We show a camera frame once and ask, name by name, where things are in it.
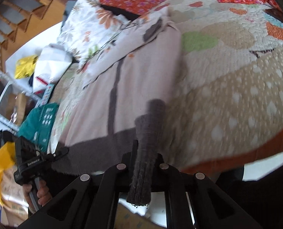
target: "black bag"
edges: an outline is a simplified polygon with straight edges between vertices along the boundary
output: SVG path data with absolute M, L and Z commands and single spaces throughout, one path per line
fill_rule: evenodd
M 0 130 L 0 148 L 1 148 L 6 142 L 14 142 L 16 139 L 17 139 L 17 137 L 14 136 L 11 132 Z

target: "teal bag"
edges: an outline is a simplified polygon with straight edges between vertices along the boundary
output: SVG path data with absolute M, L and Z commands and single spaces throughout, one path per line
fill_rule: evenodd
M 23 136 L 46 153 L 58 108 L 57 103 L 50 103 L 32 109 L 20 126 L 17 136 Z

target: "black handle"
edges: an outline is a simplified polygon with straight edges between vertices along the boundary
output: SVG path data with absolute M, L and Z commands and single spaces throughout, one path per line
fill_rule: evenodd
M 32 185 L 32 190 L 29 193 L 29 196 L 30 196 L 32 204 L 34 205 L 34 209 L 36 210 L 36 212 L 39 211 L 39 209 L 42 208 L 42 206 L 39 205 L 39 203 L 38 203 L 39 198 L 37 196 L 38 190 L 40 189 L 40 183 L 39 182 L 40 182 L 39 177 L 35 178 L 34 180 L 32 180 L 30 182 L 30 184 Z

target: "metal bolt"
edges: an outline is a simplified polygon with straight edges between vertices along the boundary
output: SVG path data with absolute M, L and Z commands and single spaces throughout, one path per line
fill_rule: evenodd
M 159 167 L 160 167 L 161 169 L 168 169 L 168 168 L 169 168 L 169 165 L 166 164 L 166 163 L 162 163 L 162 164 L 159 165 Z
M 127 166 L 125 164 L 117 164 L 116 168 L 119 170 L 125 169 Z
M 199 180 L 202 180 L 202 179 L 205 178 L 205 175 L 201 172 L 198 172 L 198 173 L 195 174 L 195 177 Z
M 90 179 L 90 176 L 88 174 L 83 174 L 83 175 L 80 176 L 80 180 L 83 181 L 83 182 L 85 182 L 89 179 Z

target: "cardboard box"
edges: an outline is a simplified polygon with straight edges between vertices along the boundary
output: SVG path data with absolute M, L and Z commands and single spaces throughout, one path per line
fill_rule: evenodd
M 6 112 L 5 112 L 5 117 L 8 120 L 11 120 L 11 115 L 13 113 L 13 109 L 15 106 L 15 98 L 16 98 L 16 94 L 12 94 L 12 93 L 9 94 L 8 103 L 7 103 Z
M 11 115 L 13 114 L 15 108 L 17 115 L 14 124 L 20 126 L 24 119 L 26 104 L 27 104 L 27 96 L 24 95 L 23 93 L 19 93 L 17 95 L 12 93 L 9 94 L 5 117 L 8 120 L 11 120 Z
M 15 100 L 15 106 L 17 111 L 15 124 L 18 126 L 20 126 L 23 122 L 26 104 L 27 104 L 27 96 L 24 95 L 23 93 L 19 93 Z

